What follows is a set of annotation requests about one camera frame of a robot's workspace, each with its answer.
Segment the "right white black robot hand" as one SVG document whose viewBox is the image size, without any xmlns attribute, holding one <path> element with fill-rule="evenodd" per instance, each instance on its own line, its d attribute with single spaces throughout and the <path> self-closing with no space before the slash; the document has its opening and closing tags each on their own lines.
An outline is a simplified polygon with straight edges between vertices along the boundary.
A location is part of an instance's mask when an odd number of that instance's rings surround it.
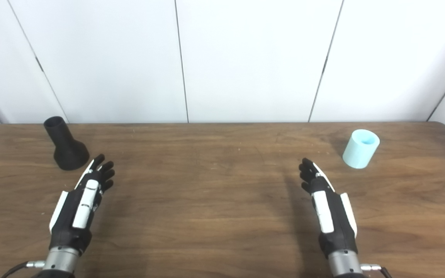
<svg viewBox="0 0 445 278">
<path fill-rule="evenodd" d="M 299 165 L 301 187 L 311 196 L 320 225 L 319 246 L 326 258 L 333 252 L 358 253 L 357 225 L 348 194 L 338 194 L 326 174 L 312 160 Z"/>
</svg>

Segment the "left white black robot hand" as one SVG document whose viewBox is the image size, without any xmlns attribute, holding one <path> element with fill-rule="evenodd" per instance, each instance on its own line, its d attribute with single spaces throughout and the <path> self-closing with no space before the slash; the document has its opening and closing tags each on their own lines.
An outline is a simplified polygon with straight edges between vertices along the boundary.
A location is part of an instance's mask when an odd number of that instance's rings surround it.
<svg viewBox="0 0 445 278">
<path fill-rule="evenodd" d="M 49 249 L 69 247 L 83 255 L 92 241 L 91 225 L 104 193 L 113 184 L 112 161 L 99 154 L 83 171 L 73 190 L 63 191 L 51 217 Z"/>
</svg>

